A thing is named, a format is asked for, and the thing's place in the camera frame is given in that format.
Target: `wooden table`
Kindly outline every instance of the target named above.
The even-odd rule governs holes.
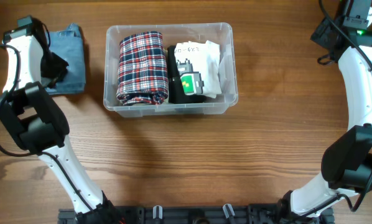
[[[54,100],[70,123],[87,173],[116,205],[192,206],[275,203],[320,172],[322,154],[345,131],[348,110],[337,65],[310,41],[323,19],[316,0],[142,1],[0,5],[0,40],[28,14],[50,30],[71,22],[86,39],[84,94]],[[334,15],[337,1],[326,1]],[[223,115],[124,119],[103,106],[106,31],[113,25],[228,22],[233,27],[239,101]],[[0,92],[7,56],[0,50]],[[16,150],[0,124],[0,141]],[[71,208],[36,157],[0,153],[0,223],[56,223]],[[337,223],[372,223],[372,192]]]

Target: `black base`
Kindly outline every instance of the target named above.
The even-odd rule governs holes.
[[[199,218],[206,218],[209,224],[230,224],[222,207],[184,207],[163,208],[163,219],[157,223],[153,220],[152,208],[116,207],[125,218],[126,224],[193,224]],[[247,207],[233,207],[236,224],[276,224],[276,204],[252,204]],[[76,224],[74,210],[61,209],[58,224]],[[332,208],[322,212],[322,216],[314,218],[309,224],[334,224]]]

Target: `plaid cloth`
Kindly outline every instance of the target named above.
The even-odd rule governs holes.
[[[157,31],[131,35],[119,43],[117,99],[124,106],[160,105],[168,97],[168,74]]]

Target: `blue denim fabric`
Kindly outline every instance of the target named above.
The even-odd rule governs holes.
[[[68,63],[67,74],[55,88],[46,88],[50,95],[82,93],[85,87],[84,49],[80,28],[70,24],[65,30],[49,32],[50,51]]]

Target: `storage box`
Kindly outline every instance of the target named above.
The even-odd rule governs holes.
[[[162,33],[165,49],[170,45],[188,41],[205,43],[205,41],[210,40],[220,44],[219,77],[222,94],[215,99],[207,97],[207,101],[204,103],[121,106],[116,98],[119,42],[132,34],[152,30]],[[107,30],[105,93],[103,96],[103,104],[107,110],[115,111],[126,118],[164,114],[222,114],[229,106],[235,105],[237,101],[233,31],[229,24],[221,22],[213,24],[112,26]]]

